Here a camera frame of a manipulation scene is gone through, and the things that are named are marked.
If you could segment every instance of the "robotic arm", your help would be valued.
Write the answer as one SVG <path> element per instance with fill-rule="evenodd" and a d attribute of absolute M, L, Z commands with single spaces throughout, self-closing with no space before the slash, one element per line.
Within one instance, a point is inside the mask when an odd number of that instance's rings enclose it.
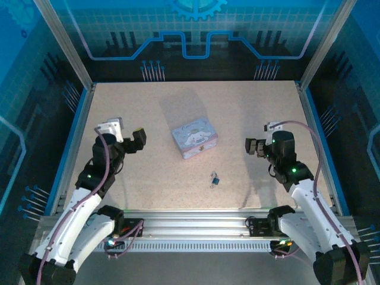
<path fill-rule="evenodd" d="M 49 246 L 53 233 L 66 213 L 72 211 L 75 204 L 91 193 L 99 185 L 105 174 L 107 163 L 105 161 L 105 148 L 100 137 L 97 137 L 93 145 L 93 158 L 79 174 L 78 181 L 75 184 L 77 188 L 74 190 L 67 208 L 35 253 L 33 255 L 24 254 L 20 259 L 18 267 L 26 285 L 36 284 L 37 273 L 45 252 L 48 252 L 48 255 L 42 270 L 42 284 L 73 284 L 82 263 L 99 243 L 107 237 L 118 238 L 127 234 L 126 229 L 130 229 L 134 223 L 142 222 L 142 220 L 127 221 L 124 219 L 122 210 L 108 205 L 94 213 L 114 183 L 115 175 L 121 171 L 125 154 L 136 153 L 145 146 L 147 137 L 144 129 L 137 129 L 133 132 L 133 141 L 130 138 L 122 137 L 122 129 L 121 118 L 110 119 L 98 125 L 98 130 L 106 141 L 109 152 L 108 163 L 110 168 L 105 183 L 98 193 L 83 201 L 64 220 L 58 229 L 53 245 Z M 91 225 L 83 228 L 88 218 L 93 214 L 95 218 Z M 134 230 L 134 232 L 136 231 L 139 231 L 139 234 L 142 233 L 142 229 Z"/>
<path fill-rule="evenodd" d="M 246 139 L 246 152 L 257 153 L 270 162 L 274 178 L 300 205 L 313 230 L 306 226 L 290 206 L 270 210 L 268 223 L 275 235 L 285 234 L 296 242 L 313 262 L 314 273 L 322 285 L 348 284 L 358 277 L 351 247 L 360 275 L 366 275 L 370 250 L 364 242 L 357 243 L 338 221 L 319 191 L 314 189 L 314 177 L 308 167 L 297 161 L 295 139 L 278 123 L 264 126 L 267 138 Z"/>

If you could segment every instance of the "glass panel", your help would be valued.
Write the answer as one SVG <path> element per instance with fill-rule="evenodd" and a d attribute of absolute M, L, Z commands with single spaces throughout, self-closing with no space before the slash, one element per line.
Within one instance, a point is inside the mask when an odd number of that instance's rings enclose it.
<path fill-rule="evenodd" d="M 52 1 L 100 82 L 298 80 L 340 2 Z"/>
<path fill-rule="evenodd" d="M 347 204 L 378 215 L 380 6 L 359 0 L 310 84 Z"/>
<path fill-rule="evenodd" d="M 0 0 L 0 23 L 0 275 L 18 284 L 83 86 L 33 1 Z"/>

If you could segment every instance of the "gear graphic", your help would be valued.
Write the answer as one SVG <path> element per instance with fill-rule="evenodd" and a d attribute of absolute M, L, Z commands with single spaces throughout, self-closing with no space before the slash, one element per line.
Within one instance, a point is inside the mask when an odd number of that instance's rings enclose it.
<path fill-rule="evenodd" d="M 12 19 L 22 28 L 27 28 L 34 19 L 32 0 L 0 0 L 0 7 L 7 7 Z"/>
<path fill-rule="evenodd" d="M 200 18 L 206 20 L 208 16 L 213 17 L 214 12 L 221 11 L 221 6 L 227 4 L 226 0 L 168 0 L 172 12 L 177 12 L 178 17 L 185 16 L 186 20 L 191 18 L 198 21 Z"/>

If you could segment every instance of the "beige table surface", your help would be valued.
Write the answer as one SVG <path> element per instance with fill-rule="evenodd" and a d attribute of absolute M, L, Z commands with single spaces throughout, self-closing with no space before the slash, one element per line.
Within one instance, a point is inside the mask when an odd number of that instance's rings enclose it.
<path fill-rule="evenodd" d="M 269 176 L 268 162 L 247 155 L 244 147 L 246 137 L 265 138 L 263 125 L 269 121 L 306 122 L 293 81 L 97 84 L 68 197 L 92 157 L 93 128 L 118 116 L 123 118 L 123 136 L 144 127 L 147 145 L 125 157 L 102 205 L 141 210 L 296 207 L 283 186 Z M 184 160 L 171 130 L 201 116 L 215 127 L 218 145 Z M 297 125 L 284 129 L 294 133 L 298 159 L 315 173 L 318 161 L 310 133 Z M 220 183 L 210 189 L 214 170 Z M 318 183 L 327 199 L 322 175 Z"/>

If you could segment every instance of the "decorated tin box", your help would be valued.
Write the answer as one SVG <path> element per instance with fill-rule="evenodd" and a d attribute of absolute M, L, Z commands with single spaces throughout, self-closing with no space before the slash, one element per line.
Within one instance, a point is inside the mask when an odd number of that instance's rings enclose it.
<path fill-rule="evenodd" d="M 215 147 L 218 139 L 215 129 L 205 117 L 174 129 L 172 135 L 184 159 Z"/>

